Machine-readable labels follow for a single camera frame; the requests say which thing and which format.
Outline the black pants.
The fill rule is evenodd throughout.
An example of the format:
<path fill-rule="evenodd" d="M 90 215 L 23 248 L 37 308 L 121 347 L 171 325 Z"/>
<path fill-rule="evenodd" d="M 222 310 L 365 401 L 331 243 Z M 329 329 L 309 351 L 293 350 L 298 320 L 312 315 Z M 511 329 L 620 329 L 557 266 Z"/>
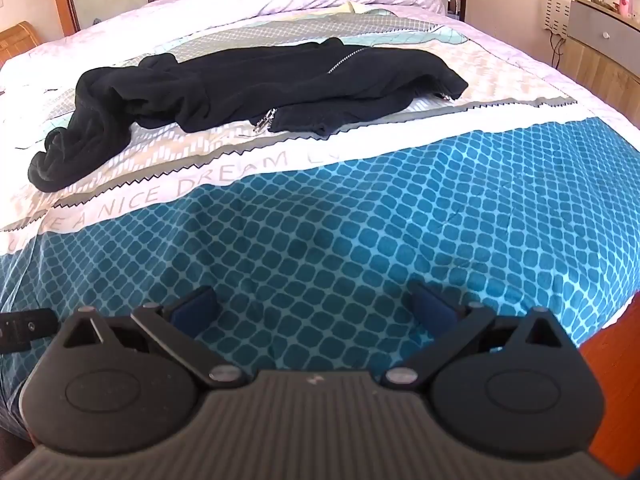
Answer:
<path fill-rule="evenodd" d="M 419 96 L 459 99 L 468 83 L 441 58 L 414 49 L 361 47 L 337 38 L 297 46 L 223 50 L 180 62 L 171 53 L 136 66 L 88 70 L 65 127 L 51 130 L 27 177 L 56 192 L 122 152 L 132 124 L 186 133 L 248 120 L 272 132 L 330 136 L 373 122 Z"/>

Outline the wooden dresser with grey drawer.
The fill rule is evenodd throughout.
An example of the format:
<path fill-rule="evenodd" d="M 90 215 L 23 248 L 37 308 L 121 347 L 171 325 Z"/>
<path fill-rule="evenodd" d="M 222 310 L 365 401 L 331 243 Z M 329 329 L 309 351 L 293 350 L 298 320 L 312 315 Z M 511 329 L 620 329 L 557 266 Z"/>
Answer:
<path fill-rule="evenodd" d="M 560 72 L 639 123 L 639 26 L 589 0 L 572 0 Z"/>

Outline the white wall router panel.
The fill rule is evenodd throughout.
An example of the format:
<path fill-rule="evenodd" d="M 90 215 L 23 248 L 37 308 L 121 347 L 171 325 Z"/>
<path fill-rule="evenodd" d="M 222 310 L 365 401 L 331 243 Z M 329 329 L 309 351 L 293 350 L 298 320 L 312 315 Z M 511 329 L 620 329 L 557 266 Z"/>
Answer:
<path fill-rule="evenodd" d="M 541 0 L 542 29 L 565 39 L 570 20 L 570 3 L 566 0 Z"/>

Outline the patterned teal bed sheet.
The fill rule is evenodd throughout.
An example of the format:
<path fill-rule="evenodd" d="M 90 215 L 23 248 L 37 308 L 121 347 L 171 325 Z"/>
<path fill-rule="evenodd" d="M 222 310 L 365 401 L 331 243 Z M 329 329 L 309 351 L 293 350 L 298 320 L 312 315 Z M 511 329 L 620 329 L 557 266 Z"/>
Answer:
<path fill-rule="evenodd" d="M 246 370 L 395 364 L 427 342 L 408 284 L 504 315 L 550 309 L 572 341 L 639 289 L 639 133 L 523 52 L 424 11 L 249 18 L 172 40 L 179 60 L 337 37 L 427 50 L 468 83 L 326 139 L 236 122 L 134 127 L 91 177 L 43 194 L 32 155 L 73 109 L 58 86 L 3 77 L 1 309 L 125 315 L 209 286 L 200 338 Z"/>

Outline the wooden bed headboard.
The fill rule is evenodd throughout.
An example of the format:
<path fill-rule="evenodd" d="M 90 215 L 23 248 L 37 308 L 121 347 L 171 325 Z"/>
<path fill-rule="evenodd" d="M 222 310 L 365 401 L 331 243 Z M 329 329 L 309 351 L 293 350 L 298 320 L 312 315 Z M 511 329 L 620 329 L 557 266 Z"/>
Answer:
<path fill-rule="evenodd" d="M 22 21 L 2 30 L 0 32 L 0 66 L 40 44 L 40 38 L 29 22 Z"/>

